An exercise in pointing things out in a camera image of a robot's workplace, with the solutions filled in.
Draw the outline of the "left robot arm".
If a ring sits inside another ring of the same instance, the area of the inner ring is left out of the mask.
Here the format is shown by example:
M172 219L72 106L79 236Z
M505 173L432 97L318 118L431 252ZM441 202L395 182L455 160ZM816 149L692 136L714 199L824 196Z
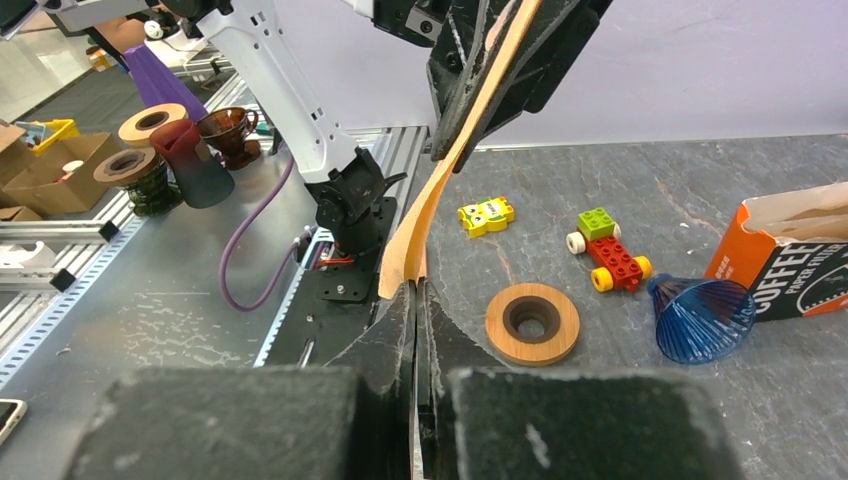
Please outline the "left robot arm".
M372 154L323 108L285 40L272 1L170 1L247 83L287 143L339 249L382 252L378 293L422 274L430 226L448 177L477 144L541 111L600 25L606 1L355 1L379 30L430 51L436 169L391 238L371 216L389 183Z

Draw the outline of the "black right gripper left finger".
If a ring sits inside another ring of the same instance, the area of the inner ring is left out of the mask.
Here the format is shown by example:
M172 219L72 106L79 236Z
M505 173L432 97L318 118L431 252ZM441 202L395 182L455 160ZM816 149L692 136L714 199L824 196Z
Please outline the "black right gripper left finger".
M106 391L68 479L408 479L410 285L320 366L146 368Z

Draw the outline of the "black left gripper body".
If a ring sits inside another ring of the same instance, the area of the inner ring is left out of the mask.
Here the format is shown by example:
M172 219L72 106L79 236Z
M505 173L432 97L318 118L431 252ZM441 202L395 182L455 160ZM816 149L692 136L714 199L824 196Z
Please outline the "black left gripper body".
M375 0L375 28L418 47L432 48L451 0Z

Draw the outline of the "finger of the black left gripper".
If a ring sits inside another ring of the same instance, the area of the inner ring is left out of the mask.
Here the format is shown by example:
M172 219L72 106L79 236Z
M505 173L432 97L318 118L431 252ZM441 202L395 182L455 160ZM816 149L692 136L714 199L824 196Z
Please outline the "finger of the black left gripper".
M427 74L437 127L431 159L446 157L466 123L520 1L453 1L431 50Z
M538 113L545 107L612 5L610 1L538 2L493 103L453 168L455 173L463 169L483 139L523 113Z

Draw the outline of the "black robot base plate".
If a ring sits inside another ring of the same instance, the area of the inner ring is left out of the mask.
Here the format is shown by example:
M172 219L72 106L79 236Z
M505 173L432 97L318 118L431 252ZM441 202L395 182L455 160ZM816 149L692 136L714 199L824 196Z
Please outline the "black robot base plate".
M333 249L331 234L320 229L304 262L290 282L254 367L324 365L374 323L380 303L380 261L395 224L398 202L385 197L371 211L378 232L377 248L341 263L322 266L319 254Z

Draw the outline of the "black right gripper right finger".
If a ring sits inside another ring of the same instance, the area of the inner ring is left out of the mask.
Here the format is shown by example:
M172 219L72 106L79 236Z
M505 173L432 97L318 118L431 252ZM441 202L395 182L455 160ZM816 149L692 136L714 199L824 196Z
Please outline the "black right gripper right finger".
M428 479L741 479L708 391L669 370L514 368L418 289Z

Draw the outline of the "brown paper coffee filter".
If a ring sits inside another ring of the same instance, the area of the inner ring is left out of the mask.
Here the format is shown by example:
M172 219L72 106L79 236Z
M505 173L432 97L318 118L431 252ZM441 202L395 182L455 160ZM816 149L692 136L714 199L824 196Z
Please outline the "brown paper coffee filter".
M479 92L473 98L457 139L442 156L386 245L378 285L380 297L390 299L401 284L420 277L430 227L448 178L462 151L470 146L474 128L493 103L496 88L506 75L539 5L538 1L508 2L487 34L483 42L483 60L488 66L483 72Z

